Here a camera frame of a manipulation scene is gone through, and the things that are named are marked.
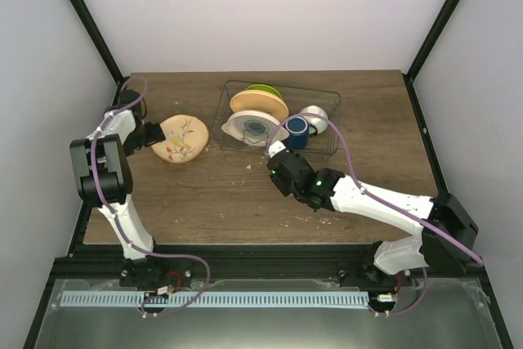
orange plate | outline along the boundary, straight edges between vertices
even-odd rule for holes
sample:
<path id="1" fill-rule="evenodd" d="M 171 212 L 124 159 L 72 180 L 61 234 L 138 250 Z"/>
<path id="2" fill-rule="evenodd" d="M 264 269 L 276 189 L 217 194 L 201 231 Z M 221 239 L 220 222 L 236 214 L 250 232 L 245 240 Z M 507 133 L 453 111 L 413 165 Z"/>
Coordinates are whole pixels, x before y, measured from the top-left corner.
<path id="1" fill-rule="evenodd" d="M 288 117 L 288 108 L 282 99 L 261 90 L 244 90 L 230 99 L 233 112 L 259 110 L 282 122 Z"/>

blue mug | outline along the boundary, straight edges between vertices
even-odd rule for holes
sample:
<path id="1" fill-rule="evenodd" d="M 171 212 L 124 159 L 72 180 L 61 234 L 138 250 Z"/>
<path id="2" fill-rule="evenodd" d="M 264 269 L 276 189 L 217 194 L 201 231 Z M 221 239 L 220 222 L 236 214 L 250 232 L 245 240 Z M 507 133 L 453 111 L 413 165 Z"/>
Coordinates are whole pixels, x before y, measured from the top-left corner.
<path id="1" fill-rule="evenodd" d="M 309 141 L 309 123 L 304 118 L 290 119 L 285 124 L 288 138 L 285 145 L 291 150 L 303 150 Z"/>

white cable tray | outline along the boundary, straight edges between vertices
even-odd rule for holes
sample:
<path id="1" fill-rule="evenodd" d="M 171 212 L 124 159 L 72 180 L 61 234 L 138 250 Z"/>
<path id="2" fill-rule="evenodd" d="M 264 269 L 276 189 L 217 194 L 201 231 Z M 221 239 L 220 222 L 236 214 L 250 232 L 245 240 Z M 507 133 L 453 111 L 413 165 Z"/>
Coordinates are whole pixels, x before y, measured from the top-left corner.
<path id="1" fill-rule="evenodd" d="M 148 306 L 177 307 L 196 292 L 178 292 L 168 298 L 153 299 Z M 60 306 L 141 306 L 144 292 L 65 290 Z M 366 292 L 207 292 L 191 308 L 343 308 L 366 309 Z"/>

white wall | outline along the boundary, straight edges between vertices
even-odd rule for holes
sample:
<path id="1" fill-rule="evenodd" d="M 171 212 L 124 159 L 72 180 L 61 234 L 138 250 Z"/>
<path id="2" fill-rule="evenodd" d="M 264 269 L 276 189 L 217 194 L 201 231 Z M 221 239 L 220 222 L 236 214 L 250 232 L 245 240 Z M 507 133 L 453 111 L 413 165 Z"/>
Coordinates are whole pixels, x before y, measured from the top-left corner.
<path id="1" fill-rule="evenodd" d="M 523 347 L 523 8 L 462 0 L 415 85 L 446 181 L 480 227 L 515 347 Z"/>
<path id="2" fill-rule="evenodd" d="M 402 69 L 444 0 L 86 0 L 133 71 Z"/>
<path id="3" fill-rule="evenodd" d="M 114 82 L 67 0 L 0 0 L 0 347 L 23 347 L 78 215 L 69 142 Z"/>

decorative plate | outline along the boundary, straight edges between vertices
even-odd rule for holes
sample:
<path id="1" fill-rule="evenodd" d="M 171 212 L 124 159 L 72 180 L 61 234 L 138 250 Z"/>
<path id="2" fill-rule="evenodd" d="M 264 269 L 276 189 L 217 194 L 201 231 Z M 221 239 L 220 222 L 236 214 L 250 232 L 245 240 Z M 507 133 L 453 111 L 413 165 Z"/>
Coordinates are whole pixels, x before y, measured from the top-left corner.
<path id="1" fill-rule="evenodd" d="M 230 99 L 233 112 L 259 110 L 270 114 L 279 122 L 288 117 L 288 108 L 284 101 L 272 93 L 262 90 L 244 90 Z"/>
<path id="2" fill-rule="evenodd" d="M 198 118 L 178 114 L 160 127 L 165 141 L 152 145 L 153 151 L 168 163 L 186 163 L 200 154 L 209 140 L 207 126 Z"/>
<path id="3" fill-rule="evenodd" d="M 221 130 L 234 139 L 250 146 L 265 146 L 267 138 L 278 126 L 279 121 L 259 110 L 243 110 L 232 114 Z M 288 138 L 288 131 L 280 128 L 273 141 Z"/>

